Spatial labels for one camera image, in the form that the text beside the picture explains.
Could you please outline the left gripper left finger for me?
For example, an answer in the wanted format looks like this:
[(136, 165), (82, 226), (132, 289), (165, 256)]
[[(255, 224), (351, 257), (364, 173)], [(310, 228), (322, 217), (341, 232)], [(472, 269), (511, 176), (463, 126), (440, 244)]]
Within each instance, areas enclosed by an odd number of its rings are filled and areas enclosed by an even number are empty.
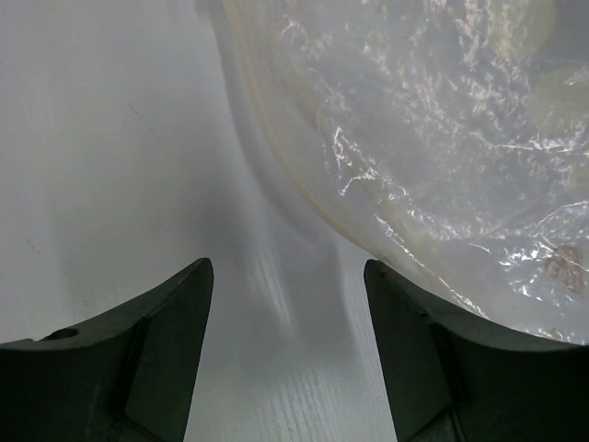
[(214, 287), (201, 258), (161, 285), (1, 347), (5, 441), (180, 441)]

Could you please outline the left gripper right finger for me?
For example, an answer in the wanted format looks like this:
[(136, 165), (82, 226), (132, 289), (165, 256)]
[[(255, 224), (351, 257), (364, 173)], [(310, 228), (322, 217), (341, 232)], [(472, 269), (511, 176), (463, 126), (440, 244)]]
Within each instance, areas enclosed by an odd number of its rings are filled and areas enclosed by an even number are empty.
[(514, 331), (380, 261), (364, 283), (400, 441), (584, 441), (588, 350)]

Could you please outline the clear zip top bag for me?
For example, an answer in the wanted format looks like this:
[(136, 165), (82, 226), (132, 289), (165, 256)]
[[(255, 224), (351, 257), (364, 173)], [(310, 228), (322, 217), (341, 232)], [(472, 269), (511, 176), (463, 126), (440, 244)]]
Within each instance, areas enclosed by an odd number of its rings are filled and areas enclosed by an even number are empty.
[(420, 288), (588, 342), (584, 1), (210, 1), (251, 167)]

